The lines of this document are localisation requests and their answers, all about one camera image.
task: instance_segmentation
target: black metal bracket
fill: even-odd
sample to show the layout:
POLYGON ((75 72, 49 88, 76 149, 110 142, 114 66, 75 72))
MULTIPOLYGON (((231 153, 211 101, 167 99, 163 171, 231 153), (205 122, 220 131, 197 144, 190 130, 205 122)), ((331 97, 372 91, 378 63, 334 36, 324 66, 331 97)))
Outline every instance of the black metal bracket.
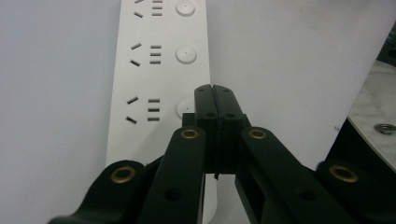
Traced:
POLYGON ((163 157, 111 164, 76 213, 50 224, 201 223, 205 174, 235 175, 251 223, 396 222, 394 193, 359 168, 325 161, 314 173, 270 131, 251 127, 231 90, 194 94, 195 113, 183 115, 163 157))

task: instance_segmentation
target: power strip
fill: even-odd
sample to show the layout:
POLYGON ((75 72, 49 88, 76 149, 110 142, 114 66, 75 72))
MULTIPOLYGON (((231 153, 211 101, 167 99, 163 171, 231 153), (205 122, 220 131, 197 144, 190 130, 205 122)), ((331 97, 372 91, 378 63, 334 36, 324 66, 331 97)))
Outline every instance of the power strip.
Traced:
MULTIPOLYGON (((122 0, 106 165, 161 157, 210 82, 205 0, 122 0)), ((217 206, 205 182, 204 222, 217 206)))

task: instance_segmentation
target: socket hole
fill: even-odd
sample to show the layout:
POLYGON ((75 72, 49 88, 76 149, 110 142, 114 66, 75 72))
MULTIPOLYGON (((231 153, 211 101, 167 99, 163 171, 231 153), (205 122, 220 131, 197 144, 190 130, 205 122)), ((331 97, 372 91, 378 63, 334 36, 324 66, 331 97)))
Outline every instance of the socket hole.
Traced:
POLYGON ((160 108, 149 108, 148 112, 160 112, 160 108))
POLYGON ((139 48, 140 46, 142 46, 142 44, 138 43, 138 44, 136 44, 135 46, 131 47, 131 49, 137 49, 137 48, 139 48))
POLYGON ((159 103, 160 99, 148 99, 149 103, 159 103))
POLYGON ((139 63, 139 62, 136 62, 136 61, 134 61, 134 60, 131 60, 131 63, 134 64, 134 65, 136 65, 136 66, 140 66, 140 63, 139 63))
POLYGON ((126 103, 127 103, 128 105, 130 105, 131 103, 136 102, 138 99, 139 99, 139 98, 137 98, 137 96, 136 96, 136 97, 132 98, 131 100, 127 101, 126 103))
POLYGON ((135 12, 134 14, 136 15, 136 17, 143 18, 143 15, 138 12, 135 12))
POLYGON ((136 124, 136 123, 137 123, 136 120, 131 119, 131 118, 129 118, 129 117, 126 117, 126 120, 128 120, 128 121, 131 122, 132 124, 136 124))
POLYGON ((148 121, 160 121, 160 118, 148 118, 148 121))

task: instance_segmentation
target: black plastic part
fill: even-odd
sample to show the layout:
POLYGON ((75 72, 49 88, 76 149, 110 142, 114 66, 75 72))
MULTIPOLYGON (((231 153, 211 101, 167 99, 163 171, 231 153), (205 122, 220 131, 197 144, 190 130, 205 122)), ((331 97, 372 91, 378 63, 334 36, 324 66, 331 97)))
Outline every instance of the black plastic part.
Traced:
POLYGON ((396 194, 368 176, 363 170, 344 161, 324 161, 317 169, 320 180, 335 198, 360 223, 396 223, 396 194), (357 175, 356 182, 346 182, 331 174, 332 166, 346 167, 357 175))
POLYGON ((219 122, 215 95, 210 85, 199 87, 194 92, 195 126, 206 132, 205 171, 207 174, 217 172, 216 141, 219 122))
POLYGON ((69 217, 56 217, 49 224, 121 224, 134 223, 146 196, 145 167, 136 161, 118 161, 109 165, 93 182, 79 209, 69 217), (135 170, 126 183, 115 183, 112 173, 123 166, 135 170))
POLYGON ((195 90, 196 125, 207 133, 206 172, 235 174, 240 131, 250 126, 233 92, 204 85, 195 90))
POLYGON ((396 66, 396 22, 390 30, 388 38, 376 59, 380 62, 396 66))
POLYGON ((246 166, 239 166, 235 176, 235 186, 247 217, 251 224, 259 224, 262 220, 264 195, 246 166))
POLYGON ((151 183, 154 180, 155 175, 157 174, 158 168, 160 167, 162 160, 163 156, 146 165, 146 182, 148 185, 147 189, 151 187, 151 183))
POLYGON ((182 127, 195 126, 195 114, 194 113, 184 113, 181 126, 182 127))
POLYGON ((204 183, 205 131, 176 130, 136 223, 201 223, 204 183))
POLYGON ((348 119, 332 145, 327 160, 347 161, 396 193, 396 173, 373 151, 348 119))
POLYGON ((357 223, 271 132, 248 127, 241 136, 244 164, 265 197, 259 223, 357 223))

